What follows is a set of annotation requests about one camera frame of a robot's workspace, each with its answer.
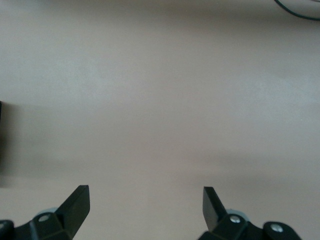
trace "metal screw head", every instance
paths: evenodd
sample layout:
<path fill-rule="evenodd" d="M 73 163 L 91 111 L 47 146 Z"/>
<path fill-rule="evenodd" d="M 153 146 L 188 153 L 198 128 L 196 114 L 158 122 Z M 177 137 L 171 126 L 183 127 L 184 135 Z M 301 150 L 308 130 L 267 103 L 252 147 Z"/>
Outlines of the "metal screw head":
<path fill-rule="evenodd" d="M 279 224 L 271 224 L 271 229 L 275 232 L 282 233 L 284 229 Z"/>
<path fill-rule="evenodd" d="M 39 222 L 44 222 L 44 221 L 47 221 L 49 219 L 50 215 L 47 214 L 47 215 L 43 215 L 41 217 L 39 217 L 38 221 Z"/>
<path fill-rule="evenodd" d="M 241 222 L 240 218 L 235 215 L 230 216 L 230 220 L 231 220 L 231 222 L 233 222 L 235 224 L 239 224 Z"/>

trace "white surface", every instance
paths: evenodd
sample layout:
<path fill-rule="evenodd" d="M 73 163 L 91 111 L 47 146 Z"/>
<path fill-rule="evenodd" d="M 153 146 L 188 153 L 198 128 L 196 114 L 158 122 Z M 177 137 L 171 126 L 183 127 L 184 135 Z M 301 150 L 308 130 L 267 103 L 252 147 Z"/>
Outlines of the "white surface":
<path fill-rule="evenodd" d="M 195 240 L 213 186 L 318 239 L 319 27 L 272 0 L 1 0 L 0 218 L 89 184 L 75 239 Z"/>

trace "black cable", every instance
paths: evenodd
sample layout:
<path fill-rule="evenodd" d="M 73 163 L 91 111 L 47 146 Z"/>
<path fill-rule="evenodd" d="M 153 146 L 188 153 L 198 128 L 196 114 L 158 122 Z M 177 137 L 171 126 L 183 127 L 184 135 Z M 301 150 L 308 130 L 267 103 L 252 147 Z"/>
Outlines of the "black cable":
<path fill-rule="evenodd" d="M 313 20 L 313 21 L 320 21 L 319 17 L 310 17 L 310 16 L 304 16 L 298 13 L 295 13 L 294 11 L 291 11 L 289 8 L 287 8 L 285 5 L 283 5 L 279 0 L 274 0 L 276 4 L 278 4 L 282 9 L 287 11 L 288 13 L 302 19 L 307 19 L 307 20 Z"/>

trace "bolt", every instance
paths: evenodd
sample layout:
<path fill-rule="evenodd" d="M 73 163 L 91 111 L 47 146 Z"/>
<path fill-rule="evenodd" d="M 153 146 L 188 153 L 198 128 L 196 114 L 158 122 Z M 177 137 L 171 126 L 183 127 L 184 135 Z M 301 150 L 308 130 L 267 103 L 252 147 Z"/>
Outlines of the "bolt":
<path fill-rule="evenodd" d="M 271 224 L 271 229 L 278 233 L 282 233 L 284 231 L 284 229 L 279 224 Z"/>
<path fill-rule="evenodd" d="M 241 222 L 240 218 L 239 218 L 238 216 L 235 216 L 235 215 L 232 215 L 232 216 L 230 217 L 230 220 L 231 220 L 231 222 L 233 222 L 233 223 L 235 223 L 235 224 L 238 224 L 238 223 Z"/>
<path fill-rule="evenodd" d="M 43 215 L 41 217 L 39 217 L 38 221 L 39 222 L 44 222 L 44 221 L 47 221 L 49 219 L 50 215 L 47 214 L 47 215 Z"/>

